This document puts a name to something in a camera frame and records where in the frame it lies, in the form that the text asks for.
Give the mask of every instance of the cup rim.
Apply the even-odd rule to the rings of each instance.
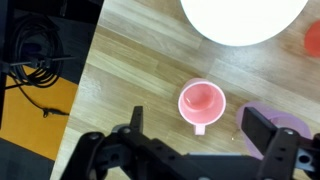
[[[181,111],[181,106],[182,106],[182,105],[181,105],[181,102],[182,102],[182,97],[183,97],[184,93],[185,93],[188,89],[190,89],[191,87],[196,86],[196,85],[199,85],[199,84],[207,84],[207,85],[210,85],[210,86],[214,87],[216,90],[218,90],[219,94],[222,96],[222,104],[223,104],[223,106],[222,106],[221,112],[218,114],[218,116],[217,116],[216,118],[212,119],[211,121],[209,121],[209,122],[207,122],[207,123],[194,123],[194,122],[192,122],[189,118],[187,118],[187,117],[184,115],[184,113]],[[222,114],[224,113],[224,111],[225,111],[225,109],[226,109],[226,97],[225,97],[222,89],[221,89],[219,86],[217,86],[216,84],[214,84],[214,83],[212,83],[212,82],[210,82],[210,81],[204,80],[204,81],[200,81],[200,82],[194,82],[194,83],[191,83],[191,84],[187,85],[186,87],[184,87],[183,90],[180,92],[179,101],[178,101],[178,108],[179,108],[179,112],[180,112],[181,116],[182,116],[186,121],[188,121],[190,124],[193,124],[193,125],[195,125],[195,126],[197,126],[197,125],[204,125],[204,126],[206,126],[206,125],[209,125],[209,124],[212,124],[212,123],[216,122],[216,121],[222,116]]]

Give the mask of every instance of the cup handle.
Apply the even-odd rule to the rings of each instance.
[[[194,133],[195,135],[204,135],[206,131],[205,125],[195,125],[194,126]]]

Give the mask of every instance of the red object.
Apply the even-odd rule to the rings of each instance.
[[[306,33],[304,47],[314,57],[320,57],[320,20],[316,21]]]

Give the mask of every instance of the black cable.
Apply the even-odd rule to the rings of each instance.
[[[23,45],[33,36],[42,36],[48,41],[49,47],[44,58],[64,56],[62,42],[57,33],[58,30],[59,28],[45,16],[29,14],[16,19],[9,40],[8,57],[10,58],[10,63],[25,61],[22,52]],[[52,86],[57,82],[62,73],[63,61],[51,61],[50,65],[37,63],[36,66],[36,69],[30,74],[25,72],[22,65],[11,66],[9,76],[13,78],[16,85],[6,87],[6,89],[18,87],[31,104],[43,111],[43,117],[47,117],[49,113],[69,115],[58,109],[39,106],[21,87],[23,85],[36,86],[38,88],[48,88]]]

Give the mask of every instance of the wooden table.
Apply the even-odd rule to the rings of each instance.
[[[318,7],[319,0],[309,0],[276,37],[236,48],[201,36],[178,0],[106,0],[51,178],[60,177],[83,133],[108,135],[130,121],[135,105],[144,106],[144,134],[182,154],[247,153],[235,114],[253,100],[320,132],[320,59],[308,57],[303,47],[306,30],[320,19]],[[193,135],[177,108],[181,87],[193,77],[219,85],[227,99],[224,115],[205,136]],[[118,172],[110,171],[110,179],[127,179]]]

